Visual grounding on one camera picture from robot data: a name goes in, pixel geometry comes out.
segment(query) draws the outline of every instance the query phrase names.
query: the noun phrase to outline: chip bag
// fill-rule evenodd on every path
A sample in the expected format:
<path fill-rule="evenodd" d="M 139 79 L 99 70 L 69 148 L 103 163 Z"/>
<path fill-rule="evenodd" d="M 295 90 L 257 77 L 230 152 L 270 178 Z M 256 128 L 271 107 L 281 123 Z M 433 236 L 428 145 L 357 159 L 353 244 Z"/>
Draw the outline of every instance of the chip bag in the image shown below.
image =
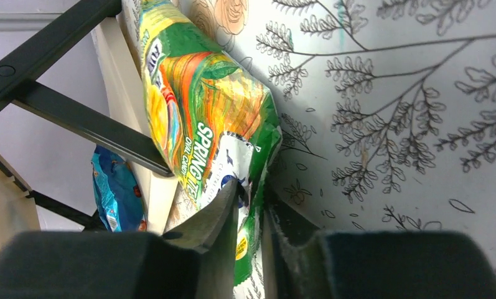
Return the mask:
<path fill-rule="evenodd" d="M 266 168 L 282 134 L 269 89 L 166 0 L 143 0 L 141 78 L 152 139 L 196 210 L 231 179 L 239 203 L 235 285 L 259 246 Z"/>
<path fill-rule="evenodd" d="M 94 198 L 105 227 L 112 232 L 146 230 L 141 192 L 129 164 L 99 145 L 90 163 Z"/>

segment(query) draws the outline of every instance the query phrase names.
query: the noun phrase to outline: yellow label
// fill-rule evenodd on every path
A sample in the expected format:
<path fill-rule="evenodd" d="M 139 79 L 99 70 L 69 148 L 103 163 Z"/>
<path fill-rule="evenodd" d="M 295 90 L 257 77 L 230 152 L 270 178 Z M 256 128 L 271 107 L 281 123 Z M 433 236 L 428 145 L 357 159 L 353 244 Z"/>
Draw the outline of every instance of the yellow label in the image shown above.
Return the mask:
<path fill-rule="evenodd" d="M 246 239 L 246 237 L 242 237 L 236 245 L 235 260 L 242 259 L 246 253 L 248 253 L 248 239 Z"/>

